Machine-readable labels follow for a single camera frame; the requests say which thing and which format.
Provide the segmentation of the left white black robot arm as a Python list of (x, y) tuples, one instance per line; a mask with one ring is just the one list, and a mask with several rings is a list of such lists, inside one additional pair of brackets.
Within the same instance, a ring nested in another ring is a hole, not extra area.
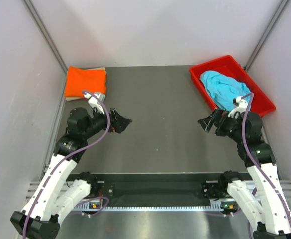
[(111, 108), (108, 115), (93, 108), (90, 115), (85, 108), (74, 108), (67, 119), (65, 134), (57, 142), (50, 164), (33, 196), (20, 211), (13, 212), (10, 221), (24, 239), (54, 239), (61, 224), (71, 211), (85, 203), (96, 201), (101, 211), (109, 199), (101, 195), (97, 177), (80, 173), (61, 193), (71, 172), (84, 152), (91, 147), (88, 139), (98, 134), (122, 133), (132, 123)]

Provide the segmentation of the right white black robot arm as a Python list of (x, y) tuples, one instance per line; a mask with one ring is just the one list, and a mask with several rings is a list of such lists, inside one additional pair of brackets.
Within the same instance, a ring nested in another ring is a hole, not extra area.
[(237, 144), (239, 157), (251, 176), (256, 194), (235, 171), (222, 173), (218, 191), (232, 197), (249, 222), (255, 239), (291, 239), (291, 211), (280, 185), (277, 165), (271, 147), (262, 139), (262, 119), (255, 112), (235, 113), (215, 109), (198, 120), (205, 132), (216, 127), (217, 136), (229, 137)]

